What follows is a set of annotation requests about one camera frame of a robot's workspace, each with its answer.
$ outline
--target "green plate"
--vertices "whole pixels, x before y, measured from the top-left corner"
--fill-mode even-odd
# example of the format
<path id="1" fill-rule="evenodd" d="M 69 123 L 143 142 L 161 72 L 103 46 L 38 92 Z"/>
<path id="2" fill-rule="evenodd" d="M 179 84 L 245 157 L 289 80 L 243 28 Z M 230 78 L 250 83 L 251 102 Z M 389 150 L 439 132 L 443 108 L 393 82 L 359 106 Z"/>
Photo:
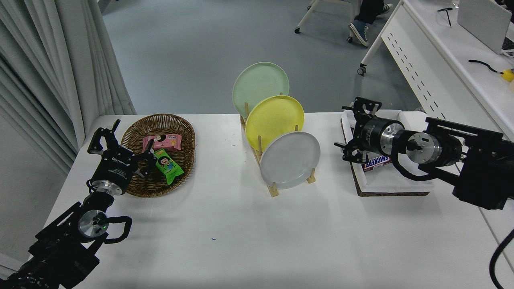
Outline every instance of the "green plate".
<path id="1" fill-rule="evenodd" d="M 248 118 L 245 102 L 248 102 L 248 112 L 268 97 L 289 94 L 289 79 L 278 65 L 270 62 L 255 63 L 246 68 L 237 78 L 232 90 L 234 107 L 244 118 Z"/>

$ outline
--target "green snack package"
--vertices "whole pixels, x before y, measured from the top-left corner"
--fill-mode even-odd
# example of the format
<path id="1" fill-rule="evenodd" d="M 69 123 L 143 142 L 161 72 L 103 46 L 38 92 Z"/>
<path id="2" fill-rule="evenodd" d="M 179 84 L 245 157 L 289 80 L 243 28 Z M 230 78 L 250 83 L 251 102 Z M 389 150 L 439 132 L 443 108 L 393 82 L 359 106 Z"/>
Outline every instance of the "green snack package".
<path id="1" fill-rule="evenodd" d="M 168 155 L 164 149 L 160 149 L 154 153 L 157 157 L 155 166 L 166 176 L 166 183 L 171 185 L 175 177 L 184 173 L 182 168 Z"/>

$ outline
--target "yellow object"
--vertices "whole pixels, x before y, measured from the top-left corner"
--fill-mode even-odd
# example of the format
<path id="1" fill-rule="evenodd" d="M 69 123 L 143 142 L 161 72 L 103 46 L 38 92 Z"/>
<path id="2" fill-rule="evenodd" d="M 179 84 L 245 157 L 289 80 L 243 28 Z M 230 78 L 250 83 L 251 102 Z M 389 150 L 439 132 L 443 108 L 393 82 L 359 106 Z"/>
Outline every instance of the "yellow object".
<path id="1" fill-rule="evenodd" d="M 506 81 L 510 82 L 510 81 L 514 80 L 514 73 L 512 73 L 512 71 L 510 69 L 504 70 L 503 74 L 502 74 L 502 77 Z"/>
<path id="2" fill-rule="evenodd" d="M 270 142 L 295 131 L 297 125 L 298 130 L 302 130 L 304 118 L 302 105 L 291 96 L 266 98 L 250 112 L 246 121 L 246 138 L 252 148 L 263 152 Z"/>

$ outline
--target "white tray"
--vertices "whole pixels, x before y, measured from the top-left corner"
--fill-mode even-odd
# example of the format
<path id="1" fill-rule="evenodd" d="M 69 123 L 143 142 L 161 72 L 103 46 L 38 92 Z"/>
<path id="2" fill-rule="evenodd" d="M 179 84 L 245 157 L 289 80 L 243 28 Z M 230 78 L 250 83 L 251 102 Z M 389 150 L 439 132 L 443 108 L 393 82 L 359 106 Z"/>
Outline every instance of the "white tray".
<path id="1" fill-rule="evenodd" d="M 398 110 L 379 110 L 376 115 L 387 119 L 398 120 L 403 123 L 407 130 L 422 131 L 426 129 L 427 123 L 425 122 L 426 114 L 422 112 L 402 112 Z M 341 117 L 341 126 L 343 128 L 343 136 L 346 142 L 353 138 L 352 130 L 350 127 L 355 126 L 355 118 L 353 112 L 346 110 Z M 418 164 L 409 160 L 404 154 L 399 154 L 398 160 L 407 170 L 416 175 L 424 175 L 417 168 Z M 369 172 L 364 173 L 361 164 L 351 163 L 354 176 L 357 179 L 357 184 L 363 193 L 421 193 L 430 192 L 433 190 L 432 181 L 416 182 L 402 176 L 393 166 L 387 164 L 375 168 Z"/>

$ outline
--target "pink snack package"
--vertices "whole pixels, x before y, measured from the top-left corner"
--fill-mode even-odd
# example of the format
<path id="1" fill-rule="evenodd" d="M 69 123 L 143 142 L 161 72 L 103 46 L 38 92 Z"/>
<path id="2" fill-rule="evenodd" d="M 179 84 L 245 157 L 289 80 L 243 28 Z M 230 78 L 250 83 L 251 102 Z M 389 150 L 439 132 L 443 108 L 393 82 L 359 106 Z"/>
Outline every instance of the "pink snack package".
<path id="1" fill-rule="evenodd" d="M 146 149 L 148 142 L 154 139 L 152 149 L 154 151 L 165 149 L 167 152 L 179 151 L 182 136 L 178 134 L 152 135 L 143 138 L 143 151 Z"/>

